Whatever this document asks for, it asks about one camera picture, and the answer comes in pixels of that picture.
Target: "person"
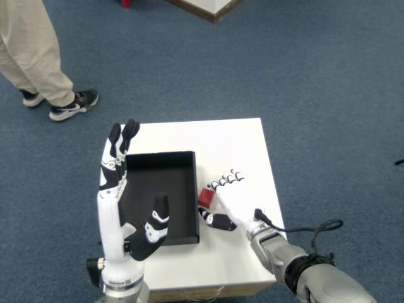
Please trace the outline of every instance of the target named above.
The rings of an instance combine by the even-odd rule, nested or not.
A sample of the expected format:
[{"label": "person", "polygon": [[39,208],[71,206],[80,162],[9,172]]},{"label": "person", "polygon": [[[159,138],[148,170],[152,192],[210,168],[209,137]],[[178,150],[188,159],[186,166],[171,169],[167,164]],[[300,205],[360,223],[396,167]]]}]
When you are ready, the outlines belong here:
[{"label": "person", "polygon": [[61,71],[59,43],[42,0],[0,0],[0,71],[20,89],[23,104],[50,105],[49,117],[63,121],[86,112],[98,92],[74,92]]}]

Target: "gray metal arm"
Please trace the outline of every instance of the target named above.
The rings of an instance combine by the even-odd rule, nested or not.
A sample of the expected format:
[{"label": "gray metal arm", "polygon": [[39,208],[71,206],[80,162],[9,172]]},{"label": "gray metal arm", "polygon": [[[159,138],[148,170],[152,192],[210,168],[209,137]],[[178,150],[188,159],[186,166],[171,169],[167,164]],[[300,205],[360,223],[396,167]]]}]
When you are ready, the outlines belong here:
[{"label": "gray metal arm", "polygon": [[353,278],[289,244],[275,229],[260,225],[250,235],[251,247],[276,281],[302,303],[376,303]]}]

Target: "nike logo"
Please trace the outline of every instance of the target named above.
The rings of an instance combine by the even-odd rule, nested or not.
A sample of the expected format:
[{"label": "nike logo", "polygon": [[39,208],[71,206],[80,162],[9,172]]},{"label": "nike logo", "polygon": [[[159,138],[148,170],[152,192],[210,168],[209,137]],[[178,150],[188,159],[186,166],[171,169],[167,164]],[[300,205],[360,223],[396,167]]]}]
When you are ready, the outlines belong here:
[{"label": "nike logo", "polygon": [[70,111],[78,110],[78,109],[81,109],[80,105],[75,104],[75,107],[73,107],[73,108],[70,108],[70,109],[63,109],[63,108],[61,108],[61,109],[58,109],[58,110],[63,110],[63,111],[68,111],[68,112],[70,112]]}]

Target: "white shoe sole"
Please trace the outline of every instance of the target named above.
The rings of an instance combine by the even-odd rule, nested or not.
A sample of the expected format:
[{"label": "white shoe sole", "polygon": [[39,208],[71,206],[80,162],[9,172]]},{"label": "white shoe sole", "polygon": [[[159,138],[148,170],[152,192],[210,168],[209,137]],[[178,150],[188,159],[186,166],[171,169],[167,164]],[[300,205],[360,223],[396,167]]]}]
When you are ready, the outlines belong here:
[{"label": "white shoe sole", "polygon": [[93,103],[91,103],[90,105],[87,105],[87,107],[82,107],[81,109],[78,109],[78,110],[72,110],[71,112],[70,111],[62,112],[61,114],[54,114],[53,112],[49,112],[49,117],[53,121],[59,122],[59,121],[69,119],[69,118],[75,116],[76,114],[79,114],[80,112],[87,112],[97,104],[98,96],[99,95],[97,95],[97,97],[95,98]]},{"label": "white shoe sole", "polygon": [[23,104],[26,107],[34,108],[37,107],[44,100],[45,98],[43,96],[37,95],[37,97],[33,100],[27,100],[26,98],[23,98]]}]

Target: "red cube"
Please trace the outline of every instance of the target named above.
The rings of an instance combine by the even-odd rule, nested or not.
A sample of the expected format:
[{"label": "red cube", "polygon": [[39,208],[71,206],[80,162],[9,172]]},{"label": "red cube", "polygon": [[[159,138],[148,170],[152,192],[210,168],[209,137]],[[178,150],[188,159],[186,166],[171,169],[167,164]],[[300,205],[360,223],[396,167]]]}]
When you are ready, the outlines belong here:
[{"label": "red cube", "polygon": [[210,191],[207,188],[202,189],[202,192],[199,194],[199,197],[198,197],[199,205],[201,205],[205,208],[209,208],[212,203],[214,195],[215,195],[214,191]]}]

